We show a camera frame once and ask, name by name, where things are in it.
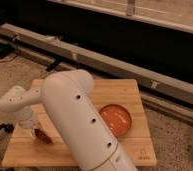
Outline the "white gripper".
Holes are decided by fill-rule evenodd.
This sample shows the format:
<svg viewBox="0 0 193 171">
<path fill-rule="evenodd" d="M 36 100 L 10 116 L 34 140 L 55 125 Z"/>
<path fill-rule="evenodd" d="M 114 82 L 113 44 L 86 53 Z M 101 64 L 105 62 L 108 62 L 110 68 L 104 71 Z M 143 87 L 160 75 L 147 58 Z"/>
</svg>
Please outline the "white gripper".
<svg viewBox="0 0 193 171">
<path fill-rule="evenodd" d="M 30 135 L 32 139 L 37 139 L 35 130 L 32 129 L 34 125 L 36 124 L 36 128 L 39 131 L 45 133 L 42 124 L 38 121 L 36 114 L 29 110 L 29 111 L 23 111 L 19 114 L 19 119 L 18 119 L 18 125 L 22 127 L 23 129 L 31 129 L 30 130 Z"/>
</svg>

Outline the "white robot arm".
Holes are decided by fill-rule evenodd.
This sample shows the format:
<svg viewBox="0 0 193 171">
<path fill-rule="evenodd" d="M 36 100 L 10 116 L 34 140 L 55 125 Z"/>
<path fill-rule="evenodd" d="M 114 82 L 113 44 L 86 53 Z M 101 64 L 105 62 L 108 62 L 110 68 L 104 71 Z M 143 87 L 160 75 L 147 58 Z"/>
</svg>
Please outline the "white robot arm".
<svg viewBox="0 0 193 171">
<path fill-rule="evenodd" d="M 41 103 L 83 171 L 138 171 L 89 99 L 94 80 L 85 70 L 49 75 L 33 90 L 20 86 L 0 99 L 27 126 L 29 107 Z"/>
</svg>

